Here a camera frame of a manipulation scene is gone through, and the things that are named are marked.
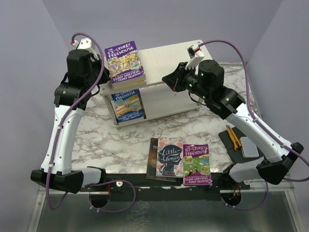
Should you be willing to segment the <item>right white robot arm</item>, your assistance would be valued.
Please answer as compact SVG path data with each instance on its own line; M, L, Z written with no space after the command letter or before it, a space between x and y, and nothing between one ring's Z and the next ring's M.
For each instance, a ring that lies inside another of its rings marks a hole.
M231 164L223 172L223 186L233 189L239 182L250 179L279 184L296 161L295 153L301 153L303 146L284 140L255 113L250 113L245 99L224 86L225 71L215 60L203 60L197 69L186 69L186 65L179 63L162 81L174 92L187 90L200 97L211 112L236 126L264 155L253 161Z

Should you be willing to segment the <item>blue 91-Storey Treehouse book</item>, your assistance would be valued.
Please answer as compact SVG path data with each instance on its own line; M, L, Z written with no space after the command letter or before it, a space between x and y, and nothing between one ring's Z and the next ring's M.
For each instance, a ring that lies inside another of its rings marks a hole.
M112 104L118 124L146 119L139 89L112 94Z

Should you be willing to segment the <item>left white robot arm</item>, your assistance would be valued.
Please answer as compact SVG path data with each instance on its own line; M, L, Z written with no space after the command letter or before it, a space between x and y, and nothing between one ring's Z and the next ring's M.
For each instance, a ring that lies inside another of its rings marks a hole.
M51 140L40 169L33 170L30 179L46 189L77 193L91 185L100 191L106 187L104 170L87 167L72 169L72 150L79 123L87 102L93 96L90 88L109 81L109 71L95 52L71 50L61 84L55 89L55 120Z

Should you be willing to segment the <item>orange 130-Storey Treehouse book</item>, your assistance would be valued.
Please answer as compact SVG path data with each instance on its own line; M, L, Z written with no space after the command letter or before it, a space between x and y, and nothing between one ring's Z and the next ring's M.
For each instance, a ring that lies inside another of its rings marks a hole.
M123 82L118 82L118 83L113 83L112 81L110 81L110 84L112 88L120 88L120 87L127 87L127 86L137 85L137 84L143 85L143 84L146 84L146 80L139 80L135 82L123 81Z

